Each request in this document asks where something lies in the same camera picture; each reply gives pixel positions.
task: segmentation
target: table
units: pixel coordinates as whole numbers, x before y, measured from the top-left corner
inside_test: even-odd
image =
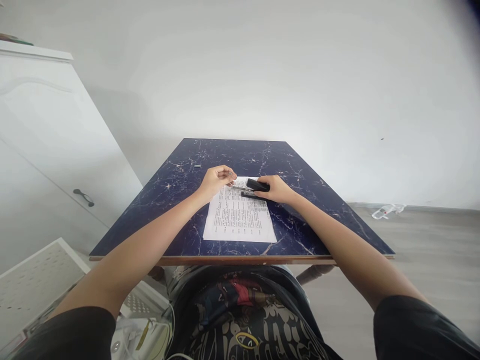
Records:
[[[231,167],[238,176],[279,174],[327,214],[388,258],[393,250],[285,141],[184,138],[90,253],[98,260],[190,196],[208,168]],[[158,262],[178,265],[335,264],[317,235],[293,208],[268,202],[276,243],[203,240],[208,205],[181,229]]]

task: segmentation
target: person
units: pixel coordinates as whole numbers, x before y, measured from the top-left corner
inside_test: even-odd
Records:
[[[126,296],[187,221],[236,177],[228,166],[209,169],[191,196],[102,259],[16,359],[110,359],[115,319]],[[480,359],[480,348],[376,249],[278,175],[258,181],[270,190],[256,195],[300,213],[371,306],[378,359]],[[302,287],[281,267],[202,267],[177,289],[173,308],[175,330],[165,358],[340,359],[324,342]]]

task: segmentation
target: table leg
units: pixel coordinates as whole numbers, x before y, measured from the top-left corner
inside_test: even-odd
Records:
[[[300,285],[305,285],[312,280],[315,280],[322,275],[329,273],[334,268],[334,265],[312,265],[307,270],[296,277]]]

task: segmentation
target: left hand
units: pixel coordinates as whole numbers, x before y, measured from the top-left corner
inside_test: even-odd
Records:
[[[205,203],[209,203],[223,186],[232,186],[236,178],[237,174],[228,166],[211,167],[206,171],[196,193],[204,198]]]

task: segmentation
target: white wardrobe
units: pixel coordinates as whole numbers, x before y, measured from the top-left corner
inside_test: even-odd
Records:
[[[0,274],[60,237],[89,253],[142,189],[72,61],[0,41]]]

